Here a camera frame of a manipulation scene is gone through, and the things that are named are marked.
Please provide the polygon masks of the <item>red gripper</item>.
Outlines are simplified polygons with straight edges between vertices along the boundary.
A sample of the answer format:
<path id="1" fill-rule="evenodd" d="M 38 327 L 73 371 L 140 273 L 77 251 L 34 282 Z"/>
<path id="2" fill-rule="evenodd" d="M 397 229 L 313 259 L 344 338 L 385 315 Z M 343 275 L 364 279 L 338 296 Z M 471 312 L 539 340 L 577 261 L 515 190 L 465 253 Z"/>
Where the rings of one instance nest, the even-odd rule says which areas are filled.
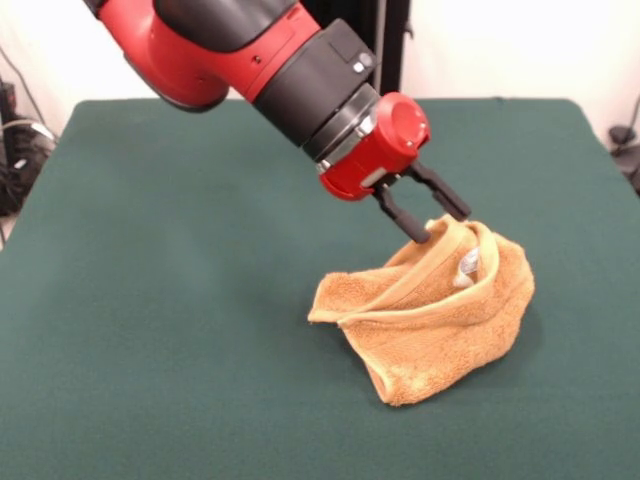
<path id="1" fill-rule="evenodd" d="M 471 215 L 469 205 L 434 170 L 414 162 L 430 137 L 429 121 L 420 105 L 404 94 L 388 93 L 376 105 L 370 131 L 322 173 L 320 181 L 341 200 L 362 200 L 374 192 L 383 213 L 413 242 L 425 244 L 430 239 L 426 228 L 395 203 L 388 186 L 374 191 L 374 185 L 384 176 L 400 174 L 411 165 L 410 176 L 431 190 L 444 211 L 456 220 L 467 219 Z"/>

